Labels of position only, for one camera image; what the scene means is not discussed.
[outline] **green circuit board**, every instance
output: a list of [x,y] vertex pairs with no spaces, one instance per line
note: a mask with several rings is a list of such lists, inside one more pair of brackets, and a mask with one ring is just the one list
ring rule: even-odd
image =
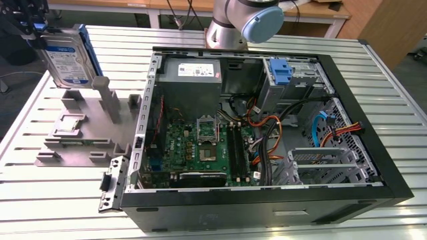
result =
[[[226,126],[218,125],[218,141],[216,144],[197,144],[197,127],[194,123],[173,123],[168,125],[165,134],[165,153],[161,160],[149,159],[150,165],[157,164],[157,170],[152,172],[152,182],[157,188],[166,188],[166,172],[221,172],[228,175],[226,184],[230,187],[252,186],[253,182],[232,180],[229,171]],[[252,135],[250,127],[240,128],[241,137],[248,140]],[[210,127],[200,128],[202,136],[214,133]]]

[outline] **wooden table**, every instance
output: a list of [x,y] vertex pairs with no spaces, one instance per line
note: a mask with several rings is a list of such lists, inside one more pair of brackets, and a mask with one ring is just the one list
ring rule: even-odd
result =
[[[200,17],[212,17],[214,0],[193,0],[192,7]],[[188,1],[169,0],[176,15],[186,15]],[[150,28],[160,28],[160,15],[172,15],[166,0],[48,0],[53,10],[94,11],[148,14]],[[294,22],[297,10],[292,8],[284,12],[284,22]],[[328,24],[325,38],[335,38],[347,19],[349,12],[344,7],[339,11],[328,9],[327,3],[309,2],[298,6],[298,22]]]

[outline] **motherboard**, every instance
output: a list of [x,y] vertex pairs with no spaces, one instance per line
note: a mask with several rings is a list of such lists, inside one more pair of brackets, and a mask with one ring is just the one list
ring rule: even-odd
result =
[[[200,137],[212,135],[216,135],[216,141],[200,142]],[[257,179],[249,177],[249,156],[244,152],[252,140],[253,132],[248,126],[214,123],[209,125],[208,122],[198,127],[196,123],[169,124],[164,156],[148,158],[150,172],[144,173],[144,179],[148,180],[144,182],[145,187],[149,185],[157,189],[170,188],[182,173],[202,176],[212,173],[214,177],[222,178],[224,185],[230,187],[256,185]]]

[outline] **slotted metal table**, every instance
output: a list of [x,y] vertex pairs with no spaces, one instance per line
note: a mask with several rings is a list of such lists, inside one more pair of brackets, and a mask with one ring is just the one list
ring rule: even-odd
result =
[[[201,31],[88,26],[88,32],[118,98],[144,91],[153,46],[204,47]],[[33,166],[64,107],[64,89],[46,72],[0,144],[0,239],[427,238],[427,117],[371,47],[356,40],[274,36],[249,50],[332,56],[415,197],[336,225],[144,233],[122,212],[97,213],[105,168]]]

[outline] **red wire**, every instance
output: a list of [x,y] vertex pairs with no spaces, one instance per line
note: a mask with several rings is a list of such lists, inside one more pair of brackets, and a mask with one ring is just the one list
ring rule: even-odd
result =
[[[349,132],[357,131],[357,130],[360,130],[360,129],[361,129],[361,127],[357,125],[357,126],[349,128],[349,129],[340,130],[340,131],[336,132],[336,136],[339,136],[339,135],[344,134],[344,133],[349,133]],[[320,148],[325,146],[328,140],[332,138],[332,133],[329,132],[329,133],[325,135],[324,138],[325,138],[325,139],[324,139],[324,141],[321,141]]]
[[152,141],[150,144],[148,146],[148,148],[152,146],[152,144],[154,143],[156,140],[156,136],[157,136],[157,131],[158,131],[158,127],[160,127],[160,121],[161,121],[161,117],[162,117],[162,111],[164,111],[164,107],[165,107],[165,102],[164,102],[164,96],[161,96],[161,108],[160,108],[160,114],[158,114],[158,119],[157,119],[157,124],[154,126],[154,132],[153,132],[153,137],[152,137]]

